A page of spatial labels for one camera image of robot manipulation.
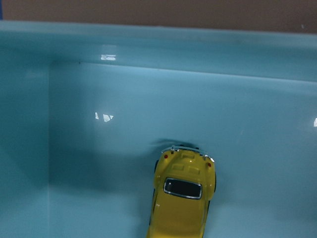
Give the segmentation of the yellow beetle toy car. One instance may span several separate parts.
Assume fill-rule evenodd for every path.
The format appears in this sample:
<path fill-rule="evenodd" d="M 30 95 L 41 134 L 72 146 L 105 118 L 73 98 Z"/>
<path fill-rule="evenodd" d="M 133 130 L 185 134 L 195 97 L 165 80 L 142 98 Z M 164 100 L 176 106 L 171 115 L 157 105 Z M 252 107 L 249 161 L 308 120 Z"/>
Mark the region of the yellow beetle toy car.
<path fill-rule="evenodd" d="M 149 238 L 202 238 L 216 191 L 214 159 L 199 148 L 172 145 L 154 173 Z"/>

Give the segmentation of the light blue plastic bin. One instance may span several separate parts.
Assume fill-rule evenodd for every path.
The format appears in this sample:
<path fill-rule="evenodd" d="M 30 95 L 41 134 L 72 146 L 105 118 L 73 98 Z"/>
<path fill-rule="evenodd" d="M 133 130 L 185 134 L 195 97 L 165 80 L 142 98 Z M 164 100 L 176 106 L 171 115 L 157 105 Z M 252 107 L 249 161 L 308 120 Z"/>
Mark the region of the light blue plastic bin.
<path fill-rule="evenodd" d="M 316 35 L 1 21 L 1 237 L 144 238 L 175 144 L 215 160 L 206 237 L 316 237 Z"/>

